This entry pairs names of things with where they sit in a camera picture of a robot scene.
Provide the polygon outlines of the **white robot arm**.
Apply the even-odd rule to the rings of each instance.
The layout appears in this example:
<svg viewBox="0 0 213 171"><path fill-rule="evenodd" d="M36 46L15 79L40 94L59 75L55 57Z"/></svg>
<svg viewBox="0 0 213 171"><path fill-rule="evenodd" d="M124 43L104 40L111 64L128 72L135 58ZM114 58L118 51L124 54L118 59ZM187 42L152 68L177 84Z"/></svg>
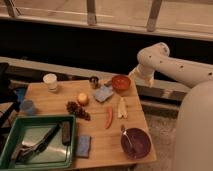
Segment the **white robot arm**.
<svg viewBox="0 0 213 171"><path fill-rule="evenodd" d="M129 76L152 86L158 71L190 88L178 113L172 171L213 171L213 65L169 54L163 42L143 48Z"/></svg>

